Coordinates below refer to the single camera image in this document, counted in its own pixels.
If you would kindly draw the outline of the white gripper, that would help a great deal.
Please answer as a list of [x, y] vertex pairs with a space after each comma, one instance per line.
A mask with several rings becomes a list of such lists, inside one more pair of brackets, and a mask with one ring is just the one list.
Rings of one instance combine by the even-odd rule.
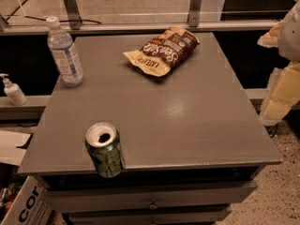
[[266, 126], [279, 123], [300, 101], [300, 1], [268, 32], [260, 36], [257, 44], [265, 48], [278, 48], [279, 55], [291, 61], [284, 69], [275, 67], [270, 75], [266, 95], [259, 114]]

